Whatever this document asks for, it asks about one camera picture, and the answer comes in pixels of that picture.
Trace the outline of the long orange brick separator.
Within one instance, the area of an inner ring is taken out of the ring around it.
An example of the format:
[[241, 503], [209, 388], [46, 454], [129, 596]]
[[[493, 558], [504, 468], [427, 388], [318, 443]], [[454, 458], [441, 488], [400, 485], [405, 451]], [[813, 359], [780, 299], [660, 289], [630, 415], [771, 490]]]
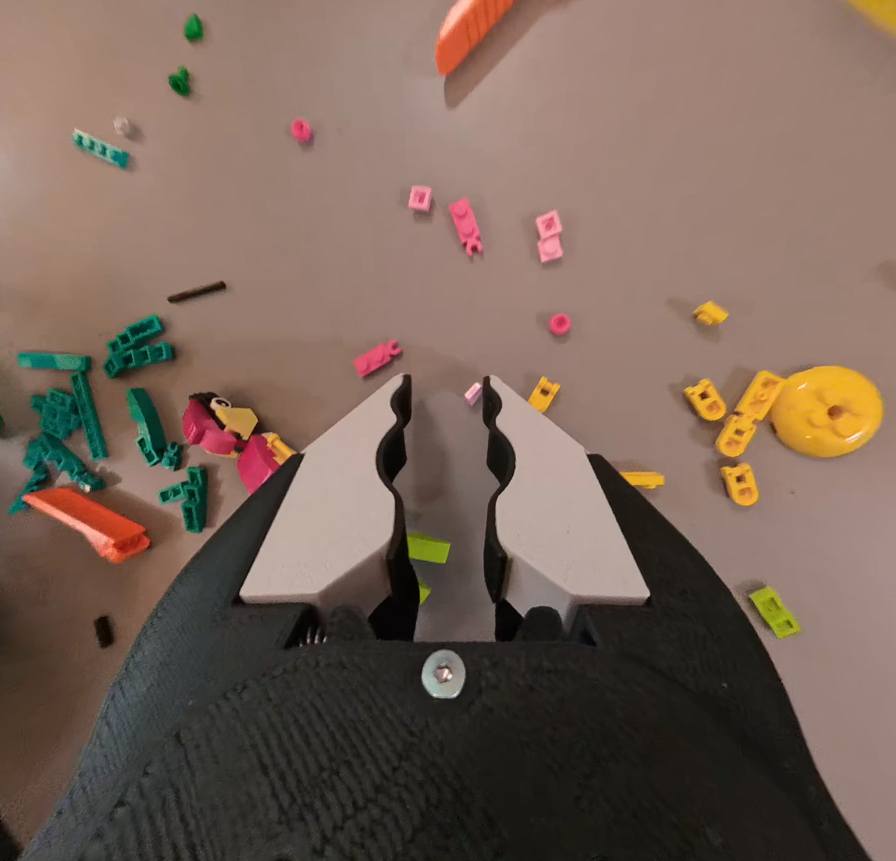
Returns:
[[518, 0], [457, 0], [439, 29], [434, 47], [440, 76], [451, 75]]

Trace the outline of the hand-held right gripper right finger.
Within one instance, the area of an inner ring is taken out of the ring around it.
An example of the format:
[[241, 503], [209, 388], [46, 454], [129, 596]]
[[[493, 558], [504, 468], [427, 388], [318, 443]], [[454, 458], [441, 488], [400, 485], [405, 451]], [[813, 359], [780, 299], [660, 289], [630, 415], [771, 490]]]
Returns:
[[568, 632], [581, 607], [643, 606], [650, 589], [584, 446], [495, 375], [481, 401], [497, 480], [484, 546], [496, 640], [536, 608]]

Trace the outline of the pile of teal pieces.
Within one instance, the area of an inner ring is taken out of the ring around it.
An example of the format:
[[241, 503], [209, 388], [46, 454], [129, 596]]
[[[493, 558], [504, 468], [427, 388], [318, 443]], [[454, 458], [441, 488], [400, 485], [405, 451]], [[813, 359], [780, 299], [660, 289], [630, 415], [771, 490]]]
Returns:
[[[158, 340], [164, 331], [164, 324], [156, 315], [129, 324], [106, 343], [103, 372], [109, 378], [116, 378], [132, 370], [172, 361], [175, 357], [173, 347], [168, 341]], [[32, 407], [40, 415], [40, 431], [27, 445], [23, 465], [31, 476], [10, 505], [10, 515], [23, 511], [27, 507], [25, 497], [49, 483], [49, 465], [55, 466], [88, 493], [105, 487], [105, 482], [65, 444], [73, 431], [84, 431], [94, 462], [108, 457], [105, 433], [89, 378], [91, 358], [68, 353], [22, 352], [18, 364], [22, 368], [69, 372], [71, 390], [48, 392], [31, 399]], [[126, 394], [129, 413], [138, 429], [136, 444], [144, 462], [150, 467], [161, 465], [176, 471], [183, 462], [182, 444], [167, 440], [158, 411], [144, 389], [128, 389]]]

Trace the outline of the teal four-stud plate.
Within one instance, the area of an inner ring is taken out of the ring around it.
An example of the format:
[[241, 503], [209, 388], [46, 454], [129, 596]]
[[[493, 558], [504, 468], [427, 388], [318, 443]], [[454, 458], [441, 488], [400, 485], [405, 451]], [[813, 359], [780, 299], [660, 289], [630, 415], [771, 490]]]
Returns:
[[129, 151], [109, 144], [79, 129], [73, 129], [71, 139], [74, 147], [87, 155], [111, 164], [120, 170], [128, 170], [131, 157]]

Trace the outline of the pink and yellow bird build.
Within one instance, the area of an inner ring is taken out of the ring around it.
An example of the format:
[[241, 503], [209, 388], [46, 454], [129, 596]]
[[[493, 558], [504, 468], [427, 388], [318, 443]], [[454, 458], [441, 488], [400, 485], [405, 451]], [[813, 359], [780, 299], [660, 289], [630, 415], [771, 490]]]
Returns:
[[248, 495], [297, 454], [279, 433], [267, 430], [251, 408], [235, 406], [213, 392], [189, 395], [182, 429], [188, 444], [235, 461]]

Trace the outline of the light pink two-stud plate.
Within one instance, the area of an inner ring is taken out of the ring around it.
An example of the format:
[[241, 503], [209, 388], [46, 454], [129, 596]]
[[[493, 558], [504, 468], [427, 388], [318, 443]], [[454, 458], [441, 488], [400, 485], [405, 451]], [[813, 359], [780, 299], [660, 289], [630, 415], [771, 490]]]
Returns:
[[537, 243], [539, 261], [542, 264], [552, 264], [560, 261], [564, 256], [562, 243], [563, 224], [558, 211], [554, 209], [537, 216], [535, 225], [539, 235]]

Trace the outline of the pink clip plate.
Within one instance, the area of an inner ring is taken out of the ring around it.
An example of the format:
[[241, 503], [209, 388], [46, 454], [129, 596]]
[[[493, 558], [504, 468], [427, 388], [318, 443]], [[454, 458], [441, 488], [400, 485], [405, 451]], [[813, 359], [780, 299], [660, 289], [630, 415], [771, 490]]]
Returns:
[[449, 205], [449, 213], [463, 249], [472, 258], [483, 251], [482, 236], [476, 215], [467, 197], [462, 197]]
[[367, 378], [376, 371], [388, 366], [394, 359], [402, 354], [402, 349], [397, 340], [389, 340], [377, 344], [367, 352], [362, 353], [353, 360], [353, 365], [360, 378]]

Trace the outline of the short orange brick separator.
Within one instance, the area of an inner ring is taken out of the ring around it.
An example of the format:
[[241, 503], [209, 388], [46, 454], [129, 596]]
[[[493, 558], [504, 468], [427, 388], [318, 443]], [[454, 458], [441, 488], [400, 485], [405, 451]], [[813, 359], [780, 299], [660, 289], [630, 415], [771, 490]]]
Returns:
[[112, 564], [123, 564], [151, 546], [146, 528], [69, 487], [31, 491], [23, 502], [39, 510], [90, 543], [95, 552]]

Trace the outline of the yellow round dish piece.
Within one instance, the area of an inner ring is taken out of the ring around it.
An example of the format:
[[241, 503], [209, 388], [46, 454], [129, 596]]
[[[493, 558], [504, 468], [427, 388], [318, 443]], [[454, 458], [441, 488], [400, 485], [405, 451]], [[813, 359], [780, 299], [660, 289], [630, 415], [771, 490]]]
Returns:
[[855, 452], [876, 434], [882, 418], [875, 383], [855, 369], [836, 365], [787, 377], [768, 415], [781, 443], [816, 459]]

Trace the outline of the lime green two-stud plate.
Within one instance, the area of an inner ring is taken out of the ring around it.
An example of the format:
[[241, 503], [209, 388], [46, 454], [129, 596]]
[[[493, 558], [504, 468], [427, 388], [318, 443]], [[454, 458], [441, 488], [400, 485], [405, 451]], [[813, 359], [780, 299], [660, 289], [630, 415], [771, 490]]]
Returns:
[[753, 590], [748, 594], [748, 599], [776, 638], [786, 639], [801, 633], [802, 629], [797, 618], [773, 587], [763, 586]]

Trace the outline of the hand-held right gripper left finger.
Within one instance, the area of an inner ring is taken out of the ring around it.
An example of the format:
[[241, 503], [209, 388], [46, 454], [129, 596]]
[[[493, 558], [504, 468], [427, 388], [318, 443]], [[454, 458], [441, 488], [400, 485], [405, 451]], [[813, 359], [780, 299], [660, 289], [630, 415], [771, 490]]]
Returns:
[[240, 588], [245, 604], [302, 603], [320, 618], [352, 606], [382, 639], [413, 639], [420, 589], [395, 486], [411, 407], [411, 376], [396, 375], [300, 452]]

